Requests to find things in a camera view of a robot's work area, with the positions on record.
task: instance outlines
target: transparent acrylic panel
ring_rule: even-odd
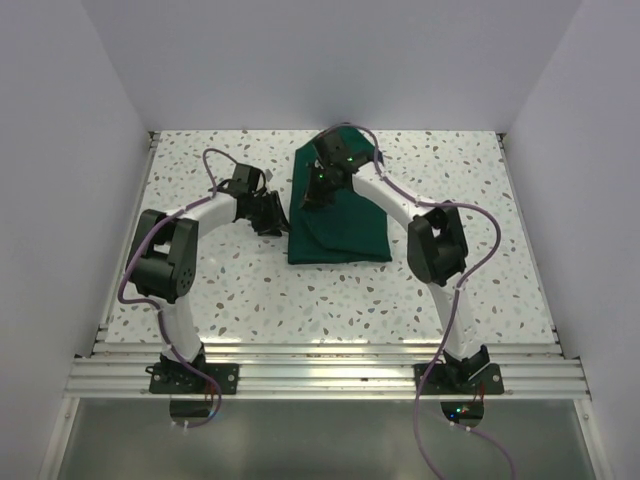
[[[507,479],[500,452],[424,402],[427,450],[447,478]],[[571,401],[486,403],[478,427],[513,456],[519,479],[593,479]],[[219,418],[171,428],[166,400],[83,400],[62,479],[431,479],[410,401],[224,402]]]

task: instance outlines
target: white wall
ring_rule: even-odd
[[[37,475],[147,138],[79,1],[0,2],[2,478]]]
[[[619,479],[638,478],[640,3],[584,0],[507,136],[560,339]]]
[[[506,131],[580,0],[83,0],[148,128]]]

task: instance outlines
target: green cloth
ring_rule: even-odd
[[[355,128],[342,127],[340,135],[354,152],[371,151],[371,145]],[[308,165],[315,162],[311,143],[296,150],[289,219],[289,263],[389,262],[387,215],[366,198],[347,190],[336,192],[334,205],[303,210],[309,181]]]

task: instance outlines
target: terrazzo surface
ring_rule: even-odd
[[[295,150],[312,131],[165,131],[151,167],[142,209],[172,209],[206,195],[201,152],[224,149],[273,174],[270,187],[289,210]],[[493,132],[377,132],[389,172],[420,195],[475,203],[503,230],[496,257],[469,281],[479,335],[488,343],[553,343],[522,224]],[[217,178],[233,165],[210,157]],[[490,224],[462,212],[471,265],[494,241]],[[389,221],[393,261],[385,264],[291,266],[287,237],[259,238],[247,222],[225,225],[198,246],[191,290],[194,323],[212,342],[412,343],[438,340],[442,330],[428,289],[406,264],[406,235]],[[127,286],[127,296],[135,288]],[[156,343],[156,318],[146,307],[115,303],[108,342]]]

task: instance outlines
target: wire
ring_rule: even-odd
[[[471,403],[476,402],[476,399],[478,398],[478,392],[480,392],[480,403],[484,405],[484,382],[480,382],[480,385],[476,387],[476,391],[473,394],[473,400],[471,400]]]
[[[326,130],[323,130],[316,137],[318,137],[320,135],[324,135],[324,134],[326,134],[326,133],[328,133],[330,131],[333,131],[333,130],[335,130],[337,128],[340,128],[340,127],[355,128],[357,130],[360,130],[360,131],[366,133],[367,135],[369,135],[369,137],[371,137],[371,139],[373,140],[373,163],[374,163],[374,166],[375,166],[375,169],[376,169],[376,173],[380,176],[380,178],[387,185],[389,185],[389,187],[391,187],[391,189],[394,192],[398,193],[399,195],[401,195],[402,197],[404,197],[408,201],[410,201],[410,202],[412,202],[414,204],[417,204],[419,206],[422,206],[422,207],[427,207],[427,208],[457,207],[457,208],[466,208],[466,209],[469,209],[469,210],[473,210],[475,212],[480,213],[484,217],[486,217],[493,224],[493,227],[495,228],[495,231],[496,231],[496,241],[495,241],[494,245],[491,247],[491,249],[489,250],[489,253],[487,253],[473,267],[471,267],[469,270],[467,270],[465,273],[463,273],[460,276],[460,279],[456,282],[455,289],[454,289],[454,294],[453,294],[453,300],[451,302],[451,314],[450,314],[450,317],[449,317],[449,322],[447,323],[447,327],[446,327],[446,329],[444,331],[444,334],[442,336],[442,341],[440,342],[440,345],[438,345],[438,348],[436,350],[436,353],[433,356],[433,359],[431,360],[431,362],[429,362],[429,365],[427,365],[427,369],[424,372],[424,374],[422,375],[422,378],[420,379],[420,384],[418,385],[418,388],[416,390],[416,397],[415,397],[414,407],[413,407],[413,433],[414,433],[414,436],[416,438],[416,443],[418,445],[418,450],[420,451],[420,454],[422,455],[422,458],[427,463],[429,468],[433,471],[433,473],[439,479],[443,480],[443,479],[445,479],[444,474],[433,463],[433,460],[431,460],[431,457],[429,457],[429,454],[427,453],[426,449],[424,448],[424,445],[422,444],[422,437],[420,436],[420,425],[419,425],[419,418],[420,418],[420,392],[422,392],[422,389],[424,388],[424,385],[426,383],[427,378],[429,377],[429,374],[433,370],[433,367],[436,365],[438,359],[440,358],[440,355],[442,355],[442,352],[444,351],[445,345],[447,344],[447,340],[449,339],[449,335],[451,334],[451,330],[453,328],[453,322],[454,322],[455,317],[456,317],[456,312],[458,310],[458,303],[460,302],[460,291],[461,291],[462,287],[464,286],[464,284],[466,283],[467,279],[471,275],[473,275],[478,269],[480,269],[483,265],[485,265],[496,254],[496,252],[498,251],[498,247],[500,246],[500,242],[502,240],[502,230],[500,229],[500,224],[498,223],[496,218],[493,215],[491,215],[491,213],[489,213],[487,210],[485,210],[482,207],[479,207],[477,205],[472,205],[470,203],[460,203],[460,202],[447,202],[447,203],[425,202],[425,201],[422,201],[422,200],[419,200],[419,199],[415,198],[413,195],[411,195],[410,193],[408,193],[405,190],[403,190],[402,187],[396,185],[385,174],[384,166],[381,166],[381,162],[379,160],[379,155],[381,155],[381,152],[380,152],[380,146],[379,146],[379,143],[378,143],[378,138],[368,128],[364,128],[364,127],[361,127],[361,126],[358,126],[358,125],[354,125],[354,124],[349,123],[349,122],[343,122],[343,123],[338,123],[336,125],[333,125],[332,127],[329,127]],[[477,436],[479,436],[481,438],[484,438],[485,440],[491,442],[496,448],[498,448],[498,450],[500,450],[500,452],[502,452],[502,454],[507,459],[507,462],[509,463],[509,469],[511,471],[511,478],[515,479],[517,477],[516,467],[515,467],[515,463],[514,463],[513,459],[511,458],[511,455],[509,455],[509,452],[507,452],[507,450],[497,440],[495,440],[494,438],[492,438],[488,434],[480,432],[480,431],[478,431],[476,429],[471,429],[471,432],[473,434],[475,434],[475,435],[477,435]]]
[[[223,152],[222,150],[218,150],[217,148],[207,148],[202,152],[202,162],[204,163],[205,170],[207,171],[207,174],[209,175],[209,178],[211,179],[211,185],[212,185],[212,187],[211,187],[211,196],[210,197],[201,198],[200,200],[196,200],[195,202],[190,203],[186,207],[181,208],[177,212],[175,212],[175,213],[173,213],[171,215],[167,215],[165,218],[163,218],[157,224],[155,224],[153,226],[153,228],[151,230],[149,230],[149,233],[147,233],[147,235],[144,237],[144,239],[140,243],[140,246],[138,247],[138,249],[135,251],[135,253],[131,257],[131,261],[129,262],[129,264],[125,268],[124,275],[122,277],[122,281],[120,282],[120,285],[118,287],[118,301],[120,303],[122,303],[123,305],[146,304],[146,305],[150,305],[151,307],[153,307],[156,310],[156,314],[157,314],[157,317],[158,317],[158,329],[160,330],[160,336],[162,337],[162,341],[165,343],[165,345],[167,345],[169,347],[169,350],[171,351],[171,353],[173,353],[173,355],[176,357],[176,359],[180,362],[180,364],[185,369],[187,369],[188,371],[190,371],[194,375],[197,375],[198,377],[204,379],[209,385],[211,385],[212,394],[215,392],[217,394],[217,396],[218,396],[218,402],[216,403],[215,408],[211,409],[211,411],[209,413],[209,416],[206,419],[204,419],[202,421],[199,421],[199,422],[193,422],[193,423],[192,422],[185,422],[183,424],[183,426],[186,427],[186,428],[200,427],[202,425],[205,425],[205,424],[209,423],[213,419],[213,417],[216,416],[216,414],[220,410],[220,407],[222,406],[222,389],[220,388],[220,385],[218,385],[218,382],[216,382],[213,379],[213,377],[211,377],[211,376],[207,375],[206,373],[201,372],[197,368],[193,367],[187,361],[187,359],[185,359],[180,354],[180,352],[178,352],[176,347],[173,346],[173,344],[171,343],[171,339],[167,335],[167,330],[166,330],[165,322],[164,322],[164,314],[162,313],[162,306],[157,301],[155,301],[155,300],[153,300],[151,298],[146,298],[146,297],[125,298],[124,297],[124,290],[125,290],[125,287],[127,286],[127,283],[129,282],[129,279],[131,278],[131,274],[133,273],[133,270],[135,269],[136,264],[138,263],[138,260],[140,260],[140,257],[142,256],[142,254],[149,247],[149,243],[151,243],[151,240],[160,231],[160,229],[162,227],[164,227],[166,224],[168,224],[169,222],[171,222],[172,220],[174,220],[174,219],[180,217],[181,215],[185,214],[189,210],[192,210],[192,209],[194,209],[196,207],[199,207],[200,205],[204,205],[205,203],[211,201],[211,199],[213,199],[213,197],[215,197],[216,193],[218,192],[218,185],[216,184],[215,177],[213,176],[213,173],[211,172],[211,169],[209,168],[209,165],[207,165],[207,153],[209,153],[209,152],[219,153],[219,154],[224,155],[225,157],[229,158],[232,162],[234,162],[236,164],[238,163],[233,157],[231,157],[231,155],[229,155],[226,152]]]
[[[202,152],[202,163],[204,163],[204,169],[207,171],[207,175],[209,176],[209,179],[211,180],[211,184],[213,185],[212,188],[213,188],[213,190],[215,190],[216,189],[216,179],[213,176],[213,172],[211,171],[211,168],[209,168],[209,164],[207,163],[207,154],[208,153],[217,153],[219,155],[227,157],[229,160],[231,160],[236,165],[238,164],[238,161],[235,158],[233,158],[231,155],[229,155],[227,152],[223,152],[222,150],[219,150],[217,148],[209,147],[209,148],[205,148],[204,149],[204,151]]]
[[[210,383],[207,383],[204,389],[204,401],[205,403],[209,402],[211,404],[209,405],[209,411],[213,410],[213,407],[215,406],[215,403],[214,403],[215,394],[216,392],[213,385],[211,385]]]

